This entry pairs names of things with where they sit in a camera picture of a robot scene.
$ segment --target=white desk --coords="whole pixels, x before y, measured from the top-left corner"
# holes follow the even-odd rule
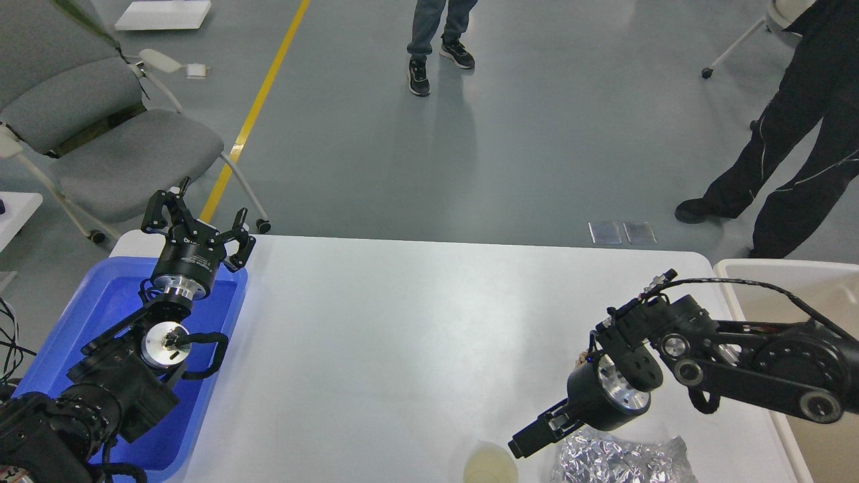
[[[42,195],[2,191],[0,192],[0,199],[6,206],[6,212],[0,215],[0,252],[2,252],[12,237],[36,212],[36,208],[42,204]]]
[[[162,246],[131,232],[112,255]],[[606,307],[668,268],[713,273],[692,253],[259,236],[197,446],[170,481],[462,481],[478,440],[506,448],[565,397]],[[714,285],[668,293],[730,316]],[[795,481],[765,410],[702,415],[669,374],[615,434],[682,436],[701,483]],[[548,481],[554,458],[516,460],[520,481]]]

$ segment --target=black pants with white stripe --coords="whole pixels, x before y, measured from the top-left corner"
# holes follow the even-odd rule
[[[717,215],[738,217],[823,119],[800,171],[767,197],[755,222],[754,256],[783,258],[794,251],[859,174],[859,40],[853,28],[840,23],[832,21],[800,42],[751,141],[704,194]]]

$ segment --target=aluminum foil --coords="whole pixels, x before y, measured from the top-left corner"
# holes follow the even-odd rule
[[[698,483],[686,443],[633,443],[587,426],[559,445],[551,483]]]

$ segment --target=gray floor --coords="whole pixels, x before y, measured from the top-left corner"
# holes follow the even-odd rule
[[[129,2],[95,3],[112,25]],[[203,81],[163,80],[230,145],[299,3],[214,0],[198,31],[118,37],[126,53],[155,48],[210,65]],[[618,249],[695,251],[714,263],[742,256],[762,199],[726,223],[683,225],[673,208],[734,161],[790,60],[761,31],[710,80],[699,75],[764,5],[485,0],[463,37],[477,69],[433,54],[433,93],[418,99],[405,86],[413,2],[312,0],[240,166],[278,235],[592,247],[589,221],[632,221],[650,222],[658,243]],[[791,177],[812,141],[770,187]],[[219,172],[193,185],[195,212]],[[21,274],[3,296],[23,343],[37,349],[108,249],[81,238],[17,166],[3,165],[0,191],[46,196],[0,254],[0,272]],[[853,186],[790,258],[859,263],[857,201]],[[231,181],[213,223],[230,224],[244,205]]]

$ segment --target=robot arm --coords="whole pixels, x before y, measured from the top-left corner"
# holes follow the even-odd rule
[[[246,209],[225,233],[195,219],[183,201],[187,185],[185,179],[178,190],[155,193],[143,217],[143,231],[167,238],[152,277],[141,283],[143,306],[81,349],[84,359],[69,370],[72,384],[58,398],[27,393],[0,407],[0,468],[10,472],[0,480],[100,483],[127,474],[145,482],[141,468],[110,462],[116,437],[135,441],[179,403],[173,387],[180,379],[220,368],[227,337],[189,333],[181,322],[210,294],[222,262],[232,272],[245,265],[255,239],[243,227]],[[232,240],[239,249],[228,257],[224,244]],[[217,346],[209,368],[190,372],[185,359],[195,343]],[[102,464],[90,463],[102,448]]]
[[[815,423],[844,411],[859,413],[859,341],[774,285],[737,279],[673,282],[669,271],[591,333],[586,362],[567,380],[566,400],[516,433],[509,447],[519,457],[560,441],[582,425],[620,427],[649,408],[662,384],[649,344],[692,405],[713,413],[721,396]],[[778,290],[809,314],[808,322],[714,321],[691,296],[671,303],[663,290],[683,283],[742,283]]]

